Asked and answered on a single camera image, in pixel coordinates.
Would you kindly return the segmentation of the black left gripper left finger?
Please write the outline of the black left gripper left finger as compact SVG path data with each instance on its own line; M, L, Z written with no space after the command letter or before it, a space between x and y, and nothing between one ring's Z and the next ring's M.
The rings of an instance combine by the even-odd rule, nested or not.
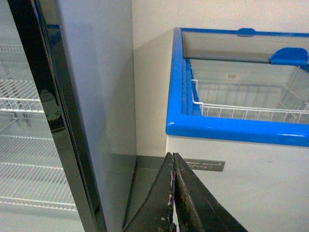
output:
M138 156L123 231L175 232L174 195L174 156Z

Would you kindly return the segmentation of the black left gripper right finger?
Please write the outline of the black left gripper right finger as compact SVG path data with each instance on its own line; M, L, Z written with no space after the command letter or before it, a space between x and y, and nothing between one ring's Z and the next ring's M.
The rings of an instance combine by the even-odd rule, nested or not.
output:
M245 232L246 229L216 200L185 160L175 161L175 204L181 232Z

